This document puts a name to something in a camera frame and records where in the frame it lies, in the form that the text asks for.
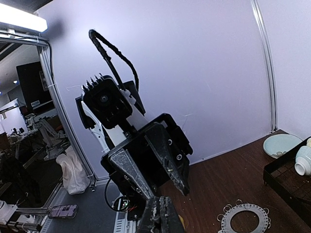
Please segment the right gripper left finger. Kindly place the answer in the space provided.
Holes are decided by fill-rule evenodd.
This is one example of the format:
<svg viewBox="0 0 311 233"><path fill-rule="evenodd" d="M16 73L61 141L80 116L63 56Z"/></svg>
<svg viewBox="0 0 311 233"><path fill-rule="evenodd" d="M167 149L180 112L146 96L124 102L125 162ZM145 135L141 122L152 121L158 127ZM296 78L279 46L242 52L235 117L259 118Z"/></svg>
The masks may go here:
<svg viewBox="0 0 311 233"><path fill-rule="evenodd" d="M137 227L138 233L160 233L160 197L147 200L144 212Z"/></svg>

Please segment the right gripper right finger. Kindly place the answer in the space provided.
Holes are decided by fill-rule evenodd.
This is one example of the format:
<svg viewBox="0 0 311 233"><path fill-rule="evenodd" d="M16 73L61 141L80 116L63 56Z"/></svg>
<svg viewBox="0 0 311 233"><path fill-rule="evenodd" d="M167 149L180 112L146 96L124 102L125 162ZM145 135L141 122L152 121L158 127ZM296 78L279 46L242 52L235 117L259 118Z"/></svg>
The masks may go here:
<svg viewBox="0 0 311 233"><path fill-rule="evenodd" d="M185 228L177 214L170 197L161 196L160 205L160 232L161 233L184 233Z"/></svg>

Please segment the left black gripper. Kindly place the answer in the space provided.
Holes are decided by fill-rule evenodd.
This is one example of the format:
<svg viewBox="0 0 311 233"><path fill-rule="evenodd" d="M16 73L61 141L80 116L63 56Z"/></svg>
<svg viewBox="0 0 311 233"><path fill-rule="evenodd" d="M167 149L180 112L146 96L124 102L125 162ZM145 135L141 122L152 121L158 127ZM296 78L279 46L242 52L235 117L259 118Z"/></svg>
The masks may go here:
<svg viewBox="0 0 311 233"><path fill-rule="evenodd" d="M187 196L192 153L182 129L163 113L106 153L101 165L125 196L151 199L169 180Z"/></svg>

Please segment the grey perforated keyring disc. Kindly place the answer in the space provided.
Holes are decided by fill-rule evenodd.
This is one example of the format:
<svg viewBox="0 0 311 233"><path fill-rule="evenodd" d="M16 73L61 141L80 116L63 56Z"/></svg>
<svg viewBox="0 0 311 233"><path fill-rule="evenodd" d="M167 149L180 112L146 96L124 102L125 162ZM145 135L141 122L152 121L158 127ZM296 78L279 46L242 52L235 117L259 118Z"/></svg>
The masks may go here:
<svg viewBox="0 0 311 233"><path fill-rule="evenodd" d="M217 221L220 233L265 233L272 223L268 208L241 199L225 205Z"/></svg>

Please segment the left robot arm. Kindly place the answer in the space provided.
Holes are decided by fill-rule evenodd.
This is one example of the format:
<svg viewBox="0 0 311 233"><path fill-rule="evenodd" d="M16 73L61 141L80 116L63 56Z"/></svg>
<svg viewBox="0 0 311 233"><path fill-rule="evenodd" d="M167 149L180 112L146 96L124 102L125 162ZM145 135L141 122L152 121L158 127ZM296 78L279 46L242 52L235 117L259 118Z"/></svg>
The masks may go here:
<svg viewBox="0 0 311 233"><path fill-rule="evenodd" d="M138 131L124 133L118 125L104 128L81 97L76 103L83 125L104 150L102 167L124 196L148 200L168 180L183 195L190 193L187 155L193 150L171 115L163 113Z"/></svg>

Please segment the white bag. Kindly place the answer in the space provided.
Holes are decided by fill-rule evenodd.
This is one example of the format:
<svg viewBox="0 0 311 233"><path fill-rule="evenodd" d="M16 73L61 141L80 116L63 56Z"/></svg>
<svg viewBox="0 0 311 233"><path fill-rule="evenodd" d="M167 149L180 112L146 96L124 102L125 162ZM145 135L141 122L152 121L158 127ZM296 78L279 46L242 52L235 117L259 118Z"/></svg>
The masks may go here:
<svg viewBox="0 0 311 233"><path fill-rule="evenodd" d="M56 163L61 167L63 187L68 194L84 193L90 185L90 179L87 177L81 161L72 146L69 146L64 153L57 156Z"/></svg>

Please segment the light blue plate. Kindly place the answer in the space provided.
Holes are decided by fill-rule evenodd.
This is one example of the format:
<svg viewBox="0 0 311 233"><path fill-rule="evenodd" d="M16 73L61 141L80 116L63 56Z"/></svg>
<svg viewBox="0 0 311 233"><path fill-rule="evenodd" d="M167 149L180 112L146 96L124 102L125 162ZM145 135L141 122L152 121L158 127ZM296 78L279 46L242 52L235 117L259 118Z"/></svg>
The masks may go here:
<svg viewBox="0 0 311 233"><path fill-rule="evenodd" d="M277 159L301 142L302 139L292 134L275 134L263 142L263 150L270 157Z"/></svg>

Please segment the light blue ribbed bowl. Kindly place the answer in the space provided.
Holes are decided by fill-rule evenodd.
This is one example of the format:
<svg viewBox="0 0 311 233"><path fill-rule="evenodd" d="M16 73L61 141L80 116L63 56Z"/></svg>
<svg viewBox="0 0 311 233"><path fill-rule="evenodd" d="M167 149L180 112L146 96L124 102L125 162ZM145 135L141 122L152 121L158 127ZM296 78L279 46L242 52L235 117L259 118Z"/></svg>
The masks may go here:
<svg viewBox="0 0 311 233"><path fill-rule="evenodd" d="M294 168L300 176L311 175L311 148L309 146L302 146L298 150Z"/></svg>

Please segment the cream patterned bowl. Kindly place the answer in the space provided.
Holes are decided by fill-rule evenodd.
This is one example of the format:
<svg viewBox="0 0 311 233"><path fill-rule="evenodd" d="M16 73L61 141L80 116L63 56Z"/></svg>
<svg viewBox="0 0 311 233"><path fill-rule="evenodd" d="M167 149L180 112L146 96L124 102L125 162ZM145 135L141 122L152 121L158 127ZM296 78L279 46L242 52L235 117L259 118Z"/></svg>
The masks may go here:
<svg viewBox="0 0 311 233"><path fill-rule="evenodd" d="M308 138L307 140L307 144L306 144L308 147L311 147L311 138Z"/></svg>

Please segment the ceiling light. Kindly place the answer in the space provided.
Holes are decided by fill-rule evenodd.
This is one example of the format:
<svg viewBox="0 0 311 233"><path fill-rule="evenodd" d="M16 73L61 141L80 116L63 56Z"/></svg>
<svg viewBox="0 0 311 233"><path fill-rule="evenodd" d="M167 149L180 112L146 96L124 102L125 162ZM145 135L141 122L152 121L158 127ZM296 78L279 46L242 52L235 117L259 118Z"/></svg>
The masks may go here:
<svg viewBox="0 0 311 233"><path fill-rule="evenodd" d="M0 4L0 22L37 32L44 32L48 29L45 19L2 3Z"/></svg>

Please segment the left aluminium frame post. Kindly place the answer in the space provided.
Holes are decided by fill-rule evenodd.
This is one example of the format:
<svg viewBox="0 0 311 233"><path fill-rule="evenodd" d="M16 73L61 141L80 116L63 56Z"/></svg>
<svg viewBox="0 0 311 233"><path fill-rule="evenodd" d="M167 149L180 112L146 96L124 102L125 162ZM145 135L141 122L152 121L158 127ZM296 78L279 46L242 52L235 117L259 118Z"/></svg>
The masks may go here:
<svg viewBox="0 0 311 233"><path fill-rule="evenodd" d="M253 15L259 30L261 44L263 49L263 56L265 61L266 73L269 85L269 96L270 96L270 109L271 109L271 131L274 132L278 129L277 126L277 94L276 94L276 80L274 72L274 63L272 52L270 48L270 42L268 33L264 24L264 19L260 6L257 0L251 0L251 7Z"/></svg>

